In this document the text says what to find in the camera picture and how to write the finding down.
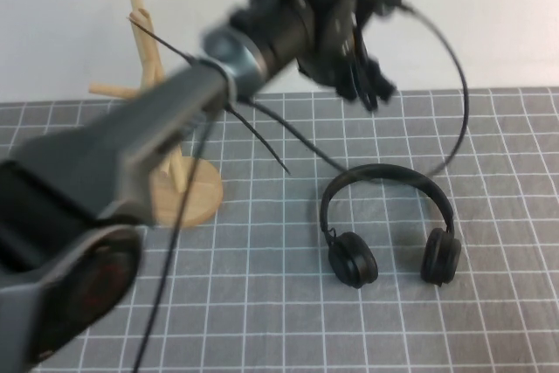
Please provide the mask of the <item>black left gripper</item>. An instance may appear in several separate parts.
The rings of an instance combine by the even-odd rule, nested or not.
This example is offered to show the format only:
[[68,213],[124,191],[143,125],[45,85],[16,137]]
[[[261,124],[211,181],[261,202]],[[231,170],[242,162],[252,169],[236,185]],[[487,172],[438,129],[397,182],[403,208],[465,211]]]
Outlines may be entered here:
[[334,88],[344,100],[359,100],[368,112],[375,112],[377,98],[389,101],[397,91],[368,56],[362,36],[363,26],[376,11],[376,0],[321,1],[316,8],[314,51],[298,59],[298,70],[316,84]]

